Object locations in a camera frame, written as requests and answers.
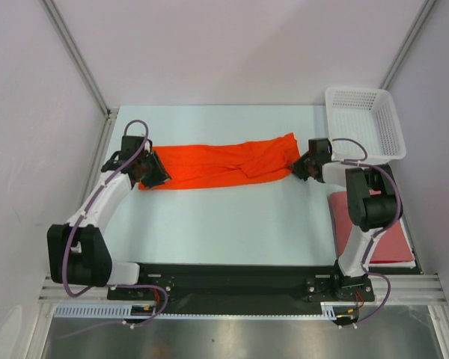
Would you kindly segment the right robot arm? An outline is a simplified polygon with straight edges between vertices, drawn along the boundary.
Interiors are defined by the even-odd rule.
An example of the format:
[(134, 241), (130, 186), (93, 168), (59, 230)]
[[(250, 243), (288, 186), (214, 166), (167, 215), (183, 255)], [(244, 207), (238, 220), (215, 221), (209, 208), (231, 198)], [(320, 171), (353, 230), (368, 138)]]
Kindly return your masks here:
[(387, 165), (360, 161), (332, 161), (324, 155), (304, 154), (291, 169), (301, 180), (310, 178), (346, 189), (352, 229), (343, 253), (337, 259), (340, 275), (330, 281), (332, 295), (347, 300), (357, 291), (354, 277), (367, 274), (370, 258), (379, 240), (402, 215), (397, 185)]

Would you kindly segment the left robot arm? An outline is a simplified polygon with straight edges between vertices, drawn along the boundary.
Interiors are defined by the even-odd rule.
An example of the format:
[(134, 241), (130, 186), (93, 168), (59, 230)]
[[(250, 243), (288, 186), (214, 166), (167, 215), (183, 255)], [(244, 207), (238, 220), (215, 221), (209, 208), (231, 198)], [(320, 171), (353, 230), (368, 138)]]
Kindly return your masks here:
[(94, 190), (64, 224), (47, 231), (51, 278), (56, 283), (86, 287), (124, 286), (133, 298), (145, 297), (150, 280), (139, 274), (140, 265), (114, 260), (104, 239), (106, 228), (120, 203), (134, 189), (157, 187), (171, 179), (158, 153), (145, 152), (128, 164), (119, 152), (102, 166)]

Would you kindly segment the orange t shirt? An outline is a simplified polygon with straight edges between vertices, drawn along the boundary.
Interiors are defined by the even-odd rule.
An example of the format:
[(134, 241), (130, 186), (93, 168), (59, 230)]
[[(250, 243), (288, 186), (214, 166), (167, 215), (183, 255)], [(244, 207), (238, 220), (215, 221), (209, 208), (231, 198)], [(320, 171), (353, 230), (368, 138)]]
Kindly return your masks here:
[(300, 158), (293, 133), (241, 144), (189, 144), (155, 148), (171, 178), (156, 190), (254, 185), (282, 180)]

